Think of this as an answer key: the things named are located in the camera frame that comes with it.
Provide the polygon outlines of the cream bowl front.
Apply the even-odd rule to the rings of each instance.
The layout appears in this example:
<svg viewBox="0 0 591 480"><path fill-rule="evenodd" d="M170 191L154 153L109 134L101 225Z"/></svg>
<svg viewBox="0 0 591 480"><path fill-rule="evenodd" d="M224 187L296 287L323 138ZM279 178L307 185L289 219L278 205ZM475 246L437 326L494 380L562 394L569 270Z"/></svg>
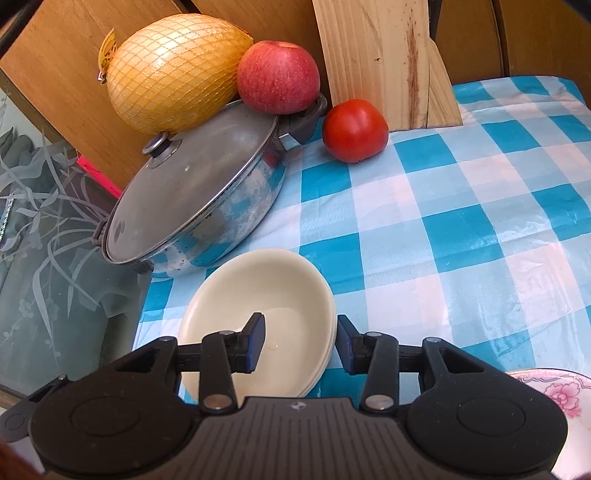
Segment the cream bowl front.
<svg viewBox="0 0 591 480"><path fill-rule="evenodd" d="M249 251L217 268L197 289L177 335L199 343L218 331L242 330L253 313L266 318L266 341L252 374L232 375L238 402L246 397L301 397L307 382L304 342L318 305L332 295L306 258L283 249Z"/></svg>

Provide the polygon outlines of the cream bowl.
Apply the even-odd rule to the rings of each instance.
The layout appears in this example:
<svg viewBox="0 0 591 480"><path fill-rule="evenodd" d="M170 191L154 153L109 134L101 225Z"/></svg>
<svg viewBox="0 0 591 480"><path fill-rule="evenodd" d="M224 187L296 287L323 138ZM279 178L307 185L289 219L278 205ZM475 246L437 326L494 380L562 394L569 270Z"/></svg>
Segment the cream bowl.
<svg viewBox="0 0 591 480"><path fill-rule="evenodd" d="M324 374L332 356L335 334L337 334L337 310L334 297L329 295L318 306L320 309L312 315L311 333L304 342L304 367L307 373L307 382L301 392L303 397L311 393Z"/></svg>
<svg viewBox="0 0 591 480"><path fill-rule="evenodd" d="M266 318L266 341L252 374L232 375L238 402L246 397L301 397L307 382L304 342L318 305L332 295L306 258L283 249L249 251L217 268L197 289L177 335L199 343L218 331L242 330L253 313Z"/></svg>
<svg viewBox="0 0 591 480"><path fill-rule="evenodd" d="M311 340L311 350L314 350L314 361L311 362L310 378L305 383L305 387L301 390L301 398L304 398L311 393L318 381L325 373L325 369L329 365L329 360L332 357L332 350L335 347L335 336L337 336L337 321L332 318L332 321L327 326L322 327L318 332L315 332Z"/></svg>

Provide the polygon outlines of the cream bowl back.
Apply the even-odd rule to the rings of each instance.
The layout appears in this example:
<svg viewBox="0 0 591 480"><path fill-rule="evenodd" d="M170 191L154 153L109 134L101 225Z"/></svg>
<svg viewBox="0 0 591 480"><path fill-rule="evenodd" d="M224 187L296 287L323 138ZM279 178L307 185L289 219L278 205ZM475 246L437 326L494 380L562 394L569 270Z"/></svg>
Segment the cream bowl back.
<svg viewBox="0 0 591 480"><path fill-rule="evenodd" d="M304 398L311 393L318 381L325 373L325 369L329 365L329 360L332 357L332 350L335 347L335 336L337 336L337 321L332 318L332 321L327 326L322 327L318 332L315 332L311 340L311 350L314 350L314 361L311 362L310 378L305 383L305 387L301 390L301 398Z"/></svg>

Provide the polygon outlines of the etched glass door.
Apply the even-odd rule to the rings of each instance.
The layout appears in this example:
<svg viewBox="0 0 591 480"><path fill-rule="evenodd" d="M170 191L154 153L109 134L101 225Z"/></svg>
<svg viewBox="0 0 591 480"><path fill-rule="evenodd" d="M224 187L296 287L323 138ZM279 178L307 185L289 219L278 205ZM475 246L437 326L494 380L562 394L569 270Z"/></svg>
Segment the etched glass door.
<svg viewBox="0 0 591 480"><path fill-rule="evenodd" d="M92 235L114 196L1 78L1 388L26 396L130 351L149 277L108 263Z"/></svg>

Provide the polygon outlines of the blue white checkered tablecloth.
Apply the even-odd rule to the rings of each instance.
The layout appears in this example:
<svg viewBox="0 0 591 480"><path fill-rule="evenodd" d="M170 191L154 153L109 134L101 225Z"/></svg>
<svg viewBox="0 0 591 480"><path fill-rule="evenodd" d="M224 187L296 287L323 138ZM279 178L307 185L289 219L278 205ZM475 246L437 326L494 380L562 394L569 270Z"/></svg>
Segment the blue white checkered tablecloth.
<svg viewBox="0 0 591 480"><path fill-rule="evenodd" d="M290 153L242 251L284 248L339 312L404 344L439 336L504 371L590 370L590 104L576 84L458 85L463 123L394 133L342 164Z"/></svg>

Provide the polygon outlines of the steel pan with lid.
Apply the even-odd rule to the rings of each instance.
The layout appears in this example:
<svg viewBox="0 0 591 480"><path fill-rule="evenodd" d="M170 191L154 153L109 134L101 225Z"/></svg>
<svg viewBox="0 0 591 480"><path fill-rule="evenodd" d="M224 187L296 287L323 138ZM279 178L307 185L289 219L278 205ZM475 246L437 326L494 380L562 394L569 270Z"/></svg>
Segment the steel pan with lid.
<svg viewBox="0 0 591 480"><path fill-rule="evenodd" d="M287 151L311 139L328 101L270 115L240 100L191 130L162 132L92 241L107 261L155 278L207 268L256 228L287 174Z"/></svg>

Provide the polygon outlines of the red box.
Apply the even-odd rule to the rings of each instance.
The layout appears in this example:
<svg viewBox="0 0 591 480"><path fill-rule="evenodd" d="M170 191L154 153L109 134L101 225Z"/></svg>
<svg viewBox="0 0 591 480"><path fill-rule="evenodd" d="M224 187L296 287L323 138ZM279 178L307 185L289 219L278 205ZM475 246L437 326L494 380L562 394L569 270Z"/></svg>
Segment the red box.
<svg viewBox="0 0 591 480"><path fill-rule="evenodd" d="M77 164L113 197L119 198L121 196L122 190L103 172L95 167L85 156L79 155L77 158Z"/></svg>

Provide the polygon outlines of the red tomato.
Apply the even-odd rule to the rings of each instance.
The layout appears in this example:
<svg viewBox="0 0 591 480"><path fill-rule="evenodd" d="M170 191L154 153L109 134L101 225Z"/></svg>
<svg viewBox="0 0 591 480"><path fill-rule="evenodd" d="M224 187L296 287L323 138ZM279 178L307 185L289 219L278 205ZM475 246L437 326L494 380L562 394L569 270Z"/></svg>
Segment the red tomato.
<svg viewBox="0 0 591 480"><path fill-rule="evenodd" d="M352 99L336 105L325 116L322 142L332 157L344 163L363 162L381 153L389 140L389 126L370 102Z"/></svg>

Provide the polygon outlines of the red apple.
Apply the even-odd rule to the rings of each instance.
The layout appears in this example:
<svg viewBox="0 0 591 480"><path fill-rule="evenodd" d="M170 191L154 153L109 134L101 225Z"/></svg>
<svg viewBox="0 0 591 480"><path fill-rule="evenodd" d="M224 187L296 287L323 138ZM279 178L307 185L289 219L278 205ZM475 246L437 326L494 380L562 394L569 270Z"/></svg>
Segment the red apple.
<svg viewBox="0 0 591 480"><path fill-rule="evenodd" d="M306 49L271 40L256 42L245 52L236 83L247 106L276 115L304 111L321 89L317 62Z"/></svg>

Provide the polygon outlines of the yellow pomelo in net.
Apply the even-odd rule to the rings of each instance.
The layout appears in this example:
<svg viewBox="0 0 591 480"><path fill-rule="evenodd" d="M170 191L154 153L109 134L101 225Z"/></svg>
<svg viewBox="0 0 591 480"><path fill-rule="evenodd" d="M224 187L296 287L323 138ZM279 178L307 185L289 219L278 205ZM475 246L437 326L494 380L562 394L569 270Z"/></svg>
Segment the yellow pomelo in net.
<svg viewBox="0 0 591 480"><path fill-rule="evenodd" d="M164 17L122 43L111 30L98 81L115 113L145 134L177 133L211 119L238 93L238 64L253 45L235 24L204 14Z"/></svg>

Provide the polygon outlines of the wooden knife block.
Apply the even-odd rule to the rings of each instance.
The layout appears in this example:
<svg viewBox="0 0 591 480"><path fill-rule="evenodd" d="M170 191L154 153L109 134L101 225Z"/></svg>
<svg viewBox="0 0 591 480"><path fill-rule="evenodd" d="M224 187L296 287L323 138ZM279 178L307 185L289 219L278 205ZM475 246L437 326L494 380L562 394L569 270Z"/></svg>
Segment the wooden knife block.
<svg viewBox="0 0 591 480"><path fill-rule="evenodd" d="M462 124L427 0L312 3L332 104L363 99L392 131Z"/></svg>

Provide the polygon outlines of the wooden cabinet panels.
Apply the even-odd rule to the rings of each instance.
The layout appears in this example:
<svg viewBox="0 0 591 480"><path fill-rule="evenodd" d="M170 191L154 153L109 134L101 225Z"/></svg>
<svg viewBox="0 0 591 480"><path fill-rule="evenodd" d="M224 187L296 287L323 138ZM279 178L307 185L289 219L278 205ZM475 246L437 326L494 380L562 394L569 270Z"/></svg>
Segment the wooden cabinet panels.
<svg viewBox="0 0 591 480"><path fill-rule="evenodd" d="M218 15L257 40L286 40L322 61L308 1L45 1L1 60L1 86L35 124L63 138L116 186L143 165L146 136L113 111L97 79L109 32L125 39L177 13ZM447 1L436 43L455 84L552 75L590 91L590 25L563 1Z"/></svg>

